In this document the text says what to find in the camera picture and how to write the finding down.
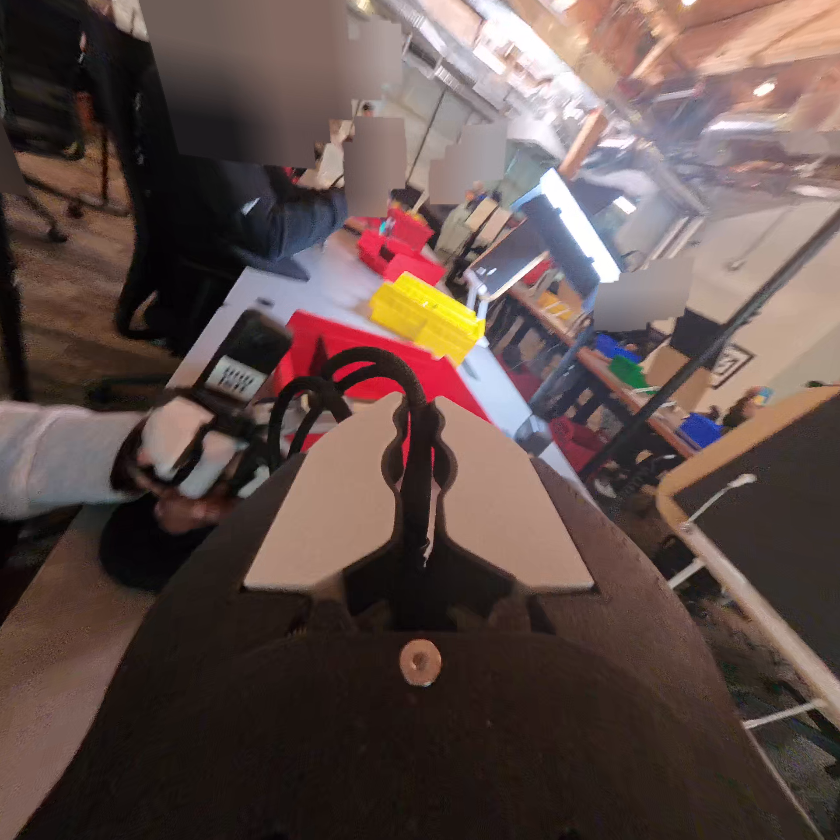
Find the yellow plastic bin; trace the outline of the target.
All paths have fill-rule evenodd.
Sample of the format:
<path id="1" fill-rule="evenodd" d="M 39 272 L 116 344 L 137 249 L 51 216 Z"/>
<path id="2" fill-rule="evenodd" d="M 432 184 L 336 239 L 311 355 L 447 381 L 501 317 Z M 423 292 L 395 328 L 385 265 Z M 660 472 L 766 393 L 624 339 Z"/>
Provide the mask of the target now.
<path id="1" fill-rule="evenodd" d="M 484 319 L 408 271 L 384 281 L 369 309 L 374 323 L 454 365 L 462 364 L 485 337 Z"/>

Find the person's left forearm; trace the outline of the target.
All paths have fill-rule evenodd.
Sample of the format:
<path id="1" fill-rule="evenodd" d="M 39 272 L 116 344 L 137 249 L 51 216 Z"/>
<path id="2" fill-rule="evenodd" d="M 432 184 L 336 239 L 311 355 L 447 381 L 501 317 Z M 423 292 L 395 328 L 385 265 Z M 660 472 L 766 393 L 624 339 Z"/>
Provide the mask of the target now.
<path id="1" fill-rule="evenodd" d="M 146 415 L 1 403 L 1 519 L 131 501 L 129 465 Z"/>

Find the black pole with round disc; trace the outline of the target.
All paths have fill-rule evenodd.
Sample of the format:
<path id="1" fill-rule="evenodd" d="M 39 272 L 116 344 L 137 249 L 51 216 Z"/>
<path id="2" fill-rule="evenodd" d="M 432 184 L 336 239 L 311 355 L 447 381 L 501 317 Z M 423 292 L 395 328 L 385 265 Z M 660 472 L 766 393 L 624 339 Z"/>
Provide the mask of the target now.
<path id="1" fill-rule="evenodd" d="M 614 455 L 630 444 L 634 437 L 642 430 L 660 407 L 663 407 L 670 397 L 677 393 L 692 375 L 704 366 L 712 356 L 717 356 L 734 334 L 746 324 L 754 320 L 762 311 L 766 303 L 782 288 L 784 288 L 796 275 L 832 241 L 839 231 L 839 211 L 836 210 L 820 226 L 814 234 L 800 246 L 783 265 L 778 268 L 762 286 L 736 310 L 730 319 L 725 321 L 713 338 L 698 353 L 695 359 L 683 364 L 677 372 L 660 386 L 655 394 L 639 408 L 633 417 L 626 421 L 621 431 L 615 436 L 603 450 L 596 454 L 581 470 L 579 478 L 587 484 L 604 466 L 614 458 Z"/>

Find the black dimpled foam cushion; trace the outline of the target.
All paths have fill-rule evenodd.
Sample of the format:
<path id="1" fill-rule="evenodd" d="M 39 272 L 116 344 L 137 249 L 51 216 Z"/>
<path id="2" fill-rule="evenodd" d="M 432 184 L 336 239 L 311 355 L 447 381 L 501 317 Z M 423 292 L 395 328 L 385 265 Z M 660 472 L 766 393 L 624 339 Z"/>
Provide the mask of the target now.
<path id="1" fill-rule="evenodd" d="M 118 506 L 105 523 L 98 559 L 116 583 L 141 592 L 163 589 L 196 548 L 215 530 L 209 525 L 182 533 L 163 530 L 157 499 L 145 495 Z"/>

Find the blue plastic bin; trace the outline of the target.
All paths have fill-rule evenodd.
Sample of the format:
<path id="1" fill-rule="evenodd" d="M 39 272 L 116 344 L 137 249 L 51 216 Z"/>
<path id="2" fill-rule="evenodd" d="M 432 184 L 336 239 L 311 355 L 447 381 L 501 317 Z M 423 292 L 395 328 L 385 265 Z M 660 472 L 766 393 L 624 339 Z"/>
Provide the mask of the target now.
<path id="1" fill-rule="evenodd" d="M 708 416 L 690 413 L 679 425 L 677 434 L 696 449 L 703 449 L 717 442 L 722 434 L 722 426 Z"/>
<path id="2" fill-rule="evenodd" d="M 624 358 L 633 364 L 641 364 L 643 357 L 617 342 L 611 335 L 599 332 L 595 336 L 594 351 L 608 360 Z"/>

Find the grey power adapter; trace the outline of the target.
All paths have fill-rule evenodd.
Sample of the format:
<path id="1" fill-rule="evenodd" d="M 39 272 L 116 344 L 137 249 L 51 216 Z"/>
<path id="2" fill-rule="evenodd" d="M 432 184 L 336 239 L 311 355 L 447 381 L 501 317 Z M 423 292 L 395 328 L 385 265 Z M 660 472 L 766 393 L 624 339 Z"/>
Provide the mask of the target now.
<path id="1" fill-rule="evenodd" d="M 553 445 L 553 433 L 549 422 L 531 414 L 514 434 L 515 442 L 532 458 L 542 456 Z"/>

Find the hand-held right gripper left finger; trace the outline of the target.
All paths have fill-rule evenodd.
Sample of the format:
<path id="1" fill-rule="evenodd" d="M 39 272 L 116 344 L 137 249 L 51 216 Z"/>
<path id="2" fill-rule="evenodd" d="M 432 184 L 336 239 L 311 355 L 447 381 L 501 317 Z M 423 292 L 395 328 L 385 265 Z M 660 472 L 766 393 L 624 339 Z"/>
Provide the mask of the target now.
<path id="1" fill-rule="evenodd" d="M 404 395 L 391 393 L 310 447 L 245 575 L 250 592 L 326 592 L 396 530 Z"/>

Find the person's left hand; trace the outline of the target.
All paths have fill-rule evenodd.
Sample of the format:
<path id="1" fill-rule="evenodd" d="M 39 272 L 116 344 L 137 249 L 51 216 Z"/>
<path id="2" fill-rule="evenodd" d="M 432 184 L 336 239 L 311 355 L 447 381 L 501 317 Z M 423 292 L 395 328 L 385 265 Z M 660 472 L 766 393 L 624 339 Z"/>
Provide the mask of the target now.
<path id="1" fill-rule="evenodd" d="M 154 516 L 165 532 L 181 534 L 218 525 L 238 504 L 227 482 L 220 479 L 204 497 L 192 499 L 153 478 L 152 459 L 142 442 L 144 426 L 145 420 L 140 421 L 122 443 L 112 465 L 112 488 L 152 496 Z"/>

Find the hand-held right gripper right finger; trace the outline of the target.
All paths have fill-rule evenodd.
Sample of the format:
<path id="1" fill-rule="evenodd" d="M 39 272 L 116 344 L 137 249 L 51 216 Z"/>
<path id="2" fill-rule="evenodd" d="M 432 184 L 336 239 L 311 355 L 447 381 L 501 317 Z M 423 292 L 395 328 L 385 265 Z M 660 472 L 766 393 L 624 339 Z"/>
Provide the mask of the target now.
<path id="1" fill-rule="evenodd" d="M 436 523 L 452 547 L 528 592 L 591 591 L 592 573 L 530 456 L 447 397 L 432 407 Z"/>

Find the black panel with wooden rim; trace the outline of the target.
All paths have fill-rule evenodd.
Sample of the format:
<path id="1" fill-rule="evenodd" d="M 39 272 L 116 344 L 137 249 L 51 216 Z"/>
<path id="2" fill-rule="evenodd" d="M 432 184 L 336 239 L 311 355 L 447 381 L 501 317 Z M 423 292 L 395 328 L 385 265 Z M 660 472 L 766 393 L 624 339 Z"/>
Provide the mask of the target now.
<path id="1" fill-rule="evenodd" d="M 485 319 L 493 301 L 539 265 L 551 261 L 539 221 L 525 218 L 466 268 L 467 308 L 479 320 Z"/>
<path id="2" fill-rule="evenodd" d="M 737 476 L 756 475 L 698 525 L 837 678 L 838 391 L 806 388 L 760 409 L 672 469 L 656 494 L 678 519 Z"/>

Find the LED light panel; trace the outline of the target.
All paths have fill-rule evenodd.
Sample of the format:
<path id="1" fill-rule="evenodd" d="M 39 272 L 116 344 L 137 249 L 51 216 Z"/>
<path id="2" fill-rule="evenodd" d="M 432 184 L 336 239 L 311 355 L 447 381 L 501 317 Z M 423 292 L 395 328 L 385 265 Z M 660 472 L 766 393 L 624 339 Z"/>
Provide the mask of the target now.
<path id="1" fill-rule="evenodd" d="M 553 263 L 582 300 L 619 280 L 620 262 L 555 169 L 541 175 L 521 198 L 518 211 L 535 227 Z"/>

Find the black and white fiducial tag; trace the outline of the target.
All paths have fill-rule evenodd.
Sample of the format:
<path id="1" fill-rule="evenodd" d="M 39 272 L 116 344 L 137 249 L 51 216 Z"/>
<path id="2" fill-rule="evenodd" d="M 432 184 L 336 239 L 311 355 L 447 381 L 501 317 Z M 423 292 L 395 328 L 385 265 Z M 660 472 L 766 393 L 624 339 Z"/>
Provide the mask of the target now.
<path id="1" fill-rule="evenodd" d="M 719 353 L 710 368 L 709 387 L 718 390 L 755 359 L 755 353 L 730 342 Z"/>

